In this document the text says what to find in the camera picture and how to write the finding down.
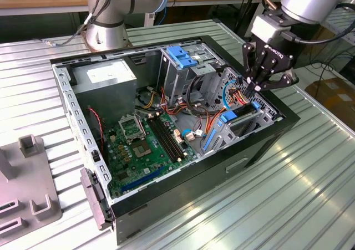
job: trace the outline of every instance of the pcie slot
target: pcie slot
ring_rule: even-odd
[[[134,182],[131,182],[125,186],[122,186],[121,187],[121,192],[124,192],[124,191],[127,191],[127,190],[132,190],[134,188],[136,188],[137,186],[140,186],[141,184],[143,184],[144,182],[147,182],[149,180],[152,180],[153,178],[156,178],[159,176],[160,172],[162,171],[162,169],[164,169],[164,167],[161,167],[159,168],[158,170],[148,174],[148,175],[145,175],[143,176],[142,178],[134,181]]]
[[[175,162],[178,158],[183,158],[184,154],[177,143],[170,136],[164,124],[158,118],[148,120],[148,125],[152,129],[159,143],[168,154],[171,161]]]

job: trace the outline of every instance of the yellow cable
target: yellow cable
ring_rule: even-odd
[[[242,93],[241,93],[239,90],[238,90],[238,93],[239,93],[240,98],[241,98],[245,103],[248,103],[248,102],[243,98]]]
[[[147,106],[143,106],[143,107],[142,107],[143,109],[148,109],[148,108],[150,108],[150,107],[152,106],[153,101],[154,101],[154,94],[155,94],[155,92],[152,92],[152,93],[151,93],[150,101],[149,101],[149,103],[148,103]]]

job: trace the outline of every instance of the ram slot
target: ram slot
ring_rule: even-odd
[[[148,125],[152,129],[159,143],[168,154],[171,161],[175,162],[178,158],[183,159],[184,154],[174,139],[170,136],[164,124],[158,118],[148,120]]]

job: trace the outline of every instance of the connector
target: connector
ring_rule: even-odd
[[[197,129],[196,132],[195,132],[195,134],[199,135],[199,136],[202,136],[203,133],[204,132],[202,130],[200,130],[200,129]]]
[[[181,134],[180,134],[180,131],[179,131],[178,129],[175,129],[175,130],[174,130],[174,135],[175,135],[175,136],[181,135]]]
[[[187,133],[187,134],[185,135],[185,137],[186,137],[187,141],[193,141],[193,140],[195,140],[195,136],[194,136],[194,134],[193,134],[192,132]]]

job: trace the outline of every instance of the motherboard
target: motherboard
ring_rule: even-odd
[[[109,139],[108,168],[112,175],[109,190],[112,198],[197,159],[186,142],[176,142],[176,129],[169,115],[164,113],[152,119],[133,115],[105,132]]]

